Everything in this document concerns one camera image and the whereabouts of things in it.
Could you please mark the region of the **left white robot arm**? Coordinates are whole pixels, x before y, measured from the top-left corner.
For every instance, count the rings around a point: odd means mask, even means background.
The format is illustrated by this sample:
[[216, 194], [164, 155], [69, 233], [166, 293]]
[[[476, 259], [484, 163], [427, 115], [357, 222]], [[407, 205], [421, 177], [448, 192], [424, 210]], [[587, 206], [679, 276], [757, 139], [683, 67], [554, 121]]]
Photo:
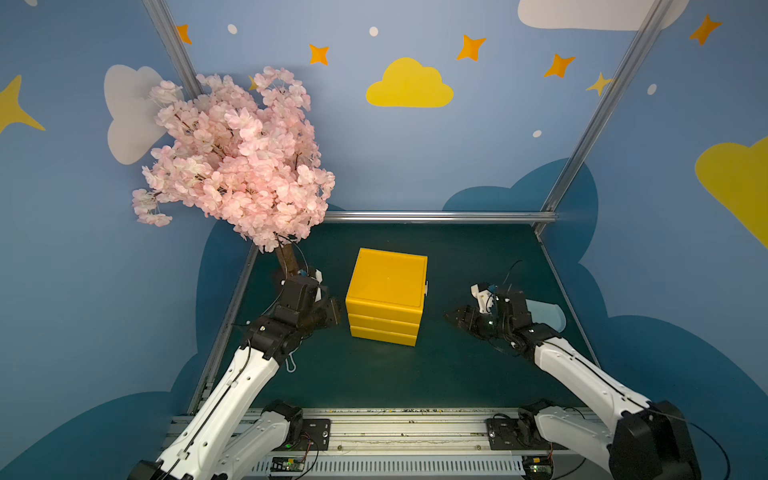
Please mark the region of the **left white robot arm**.
[[275, 305], [247, 326], [217, 386], [178, 438], [155, 461], [141, 461], [130, 479], [242, 479], [265, 456], [302, 437], [303, 411], [273, 401], [244, 433], [235, 430], [251, 404], [314, 331], [339, 323], [338, 300], [322, 274], [283, 282]]

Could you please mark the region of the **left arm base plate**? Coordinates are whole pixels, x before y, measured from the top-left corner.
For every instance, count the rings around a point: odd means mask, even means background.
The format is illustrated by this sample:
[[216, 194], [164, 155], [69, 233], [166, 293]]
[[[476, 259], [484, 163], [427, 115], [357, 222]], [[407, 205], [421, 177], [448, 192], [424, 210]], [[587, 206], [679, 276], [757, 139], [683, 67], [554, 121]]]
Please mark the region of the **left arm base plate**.
[[327, 451], [331, 426], [332, 421], [327, 418], [305, 419], [298, 433], [288, 438], [278, 451], [299, 452], [307, 449]]

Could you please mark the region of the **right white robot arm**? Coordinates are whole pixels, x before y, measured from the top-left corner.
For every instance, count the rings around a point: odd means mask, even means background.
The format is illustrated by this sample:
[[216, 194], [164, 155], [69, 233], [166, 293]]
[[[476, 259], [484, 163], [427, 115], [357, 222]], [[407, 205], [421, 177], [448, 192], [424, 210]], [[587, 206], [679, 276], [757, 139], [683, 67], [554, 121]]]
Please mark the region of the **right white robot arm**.
[[688, 423], [677, 407], [653, 402], [623, 385], [558, 330], [535, 321], [522, 292], [503, 294], [474, 286], [473, 296], [476, 305], [459, 307], [445, 319], [480, 340], [504, 341], [598, 418], [571, 417], [562, 407], [539, 405], [521, 413], [530, 432], [576, 452], [615, 479], [701, 478]]

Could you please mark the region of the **yellow top drawer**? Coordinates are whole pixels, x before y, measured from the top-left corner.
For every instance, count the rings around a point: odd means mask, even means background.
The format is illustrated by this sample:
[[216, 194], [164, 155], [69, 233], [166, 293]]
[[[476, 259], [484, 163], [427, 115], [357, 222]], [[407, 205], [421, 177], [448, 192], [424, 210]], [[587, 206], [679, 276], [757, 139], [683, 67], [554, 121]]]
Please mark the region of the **yellow top drawer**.
[[423, 315], [422, 305], [408, 306], [352, 297], [346, 299], [346, 308], [349, 314], [410, 324], [419, 324]]

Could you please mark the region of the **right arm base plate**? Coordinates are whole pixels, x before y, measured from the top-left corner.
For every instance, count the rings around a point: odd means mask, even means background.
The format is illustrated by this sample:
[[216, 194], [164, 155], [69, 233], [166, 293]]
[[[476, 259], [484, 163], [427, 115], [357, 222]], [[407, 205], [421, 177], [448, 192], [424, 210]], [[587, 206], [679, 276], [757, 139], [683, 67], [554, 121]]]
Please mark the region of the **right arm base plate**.
[[507, 416], [485, 420], [490, 449], [493, 451], [533, 450], [541, 447], [530, 421]]

